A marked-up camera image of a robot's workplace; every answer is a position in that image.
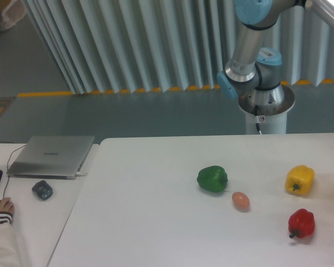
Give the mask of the person's hand on mouse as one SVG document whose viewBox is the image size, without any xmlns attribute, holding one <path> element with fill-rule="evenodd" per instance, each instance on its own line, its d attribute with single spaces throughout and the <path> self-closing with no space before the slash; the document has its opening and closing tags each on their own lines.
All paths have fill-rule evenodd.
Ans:
<svg viewBox="0 0 334 267">
<path fill-rule="evenodd" d="M 7 214 L 13 216 L 15 206 L 10 197 L 0 199 L 0 214 Z"/>
</svg>

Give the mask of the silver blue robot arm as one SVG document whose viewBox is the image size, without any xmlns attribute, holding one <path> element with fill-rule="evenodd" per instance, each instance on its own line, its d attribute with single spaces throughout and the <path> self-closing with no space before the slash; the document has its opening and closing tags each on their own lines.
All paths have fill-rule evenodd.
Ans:
<svg viewBox="0 0 334 267">
<path fill-rule="evenodd" d="M 234 9 L 241 27 L 217 80 L 241 108 L 292 107 L 283 79 L 334 79 L 334 1 L 235 1 Z"/>
</svg>

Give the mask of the white striped sleeve forearm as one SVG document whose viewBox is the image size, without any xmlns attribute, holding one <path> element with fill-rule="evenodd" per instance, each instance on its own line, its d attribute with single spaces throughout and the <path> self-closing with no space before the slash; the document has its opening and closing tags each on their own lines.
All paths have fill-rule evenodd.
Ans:
<svg viewBox="0 0 334 267">
<path fill-rule="evenodd" d="M 22 266 L 12 214 L 0 212 L 0 266 Z"/>
</svg>

